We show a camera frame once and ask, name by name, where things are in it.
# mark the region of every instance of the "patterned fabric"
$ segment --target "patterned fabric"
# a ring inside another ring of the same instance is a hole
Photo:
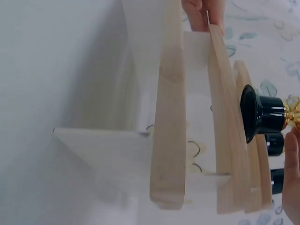
[[[300,0],[227,0],[224,24],[231,64],[244,60],[260,95],[293,104],[300,96]],[[190,30],[185,14],[183,27]],[[281,195],[273,197],[272,211],[244,215],[236,224],[292,224]]]

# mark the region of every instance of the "light wood plank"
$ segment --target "light wood plank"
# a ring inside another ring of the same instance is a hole
[[[245,85],[250,84],[251,80],[246,68],[246,65],[243,61],[235,61],[233,66],[233,72],[236,75],[236,89],[239,96],[243,92]],[[256,137],[247,144],[247,152],[249,159],[249,168],[250,168],[250,188],[251,191],[247,195],[247,202],[244,208],[246,213],[259,211],[262,207],[262,192],[261,192],[261,174],[260,174],[260,165],[257,152]]]
[[[264,135],[256,135],[257,152],[262,184],[262,208],[272,208],[272,185],[268,160],[268,149]]]
[[[252,85],[245,62],[235,61],[233,69],[236,75],[236,88],[241,96],[245,85]],[[247,145],[251,170],[251,187],[259,187],[251,192],[249,208],[246,212],[258,211],[272,206],[272,189],[270,167],[268,161],[268,150],[264,135],[256,135],[251,143]]]
[[[181,1],[165,0],[150,198],[159,208],[181,209],[186,175],[186,103]]]
[[[233,73],[220,28],[209,25],[208,64],[213,108],[217,172],[230,172],[231,180],[217,191],[217,212],[244,207],[250,186],[247,144]]]

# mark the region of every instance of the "black plastic part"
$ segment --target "black plastic part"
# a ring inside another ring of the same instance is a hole
[[[272,194],[276,195],[282,193],[284,170],[283,169],[271,170],[271,179],[272,179]]]
[[[256,134],[278,133],[285,121],[285,108],[277,97],[258,96],[251,85],[246,85],[240,99],[247,143]]]
[[[268,156],[280,156],[285,144],[282,133],[266,134],[264,137],[266,139]]]

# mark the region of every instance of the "wooden board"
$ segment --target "wooden board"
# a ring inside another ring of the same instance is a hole
[[[236,88],[239,97],[247,84],[252,85],[245,62],[235,61]],[[256,135],[247,145],[250,163],[251,188],[245,212],[259,211],[272,206],[271,177],[264,135]]]
[[[218,188],[217,212],[242,209],[250,190],[247,144],[233,73],[221,31],[209,25],[211,35],[208,63],[213,108],[218,173],[231,173],[230,181]]]
[[[150,175],[150,198],[181,209],[186,175],[186,102],[181,1],[165,0]]]
[[[84,162],[120,189],[138,196],[149,192],[152,137],[134,131],[56,128],[54,135]],[[186,175],[189,196],[216,191],[228,173]]]
[[[251,84],[248,70],[243,61],[235,61],[233,66],[235,84],[240,97],[246,84]],[[247,144],[249,167],[250,167],[250,191],[245,205],[245,212],[259,211],[262,207],[261,175],[256,145],[256,137]]]

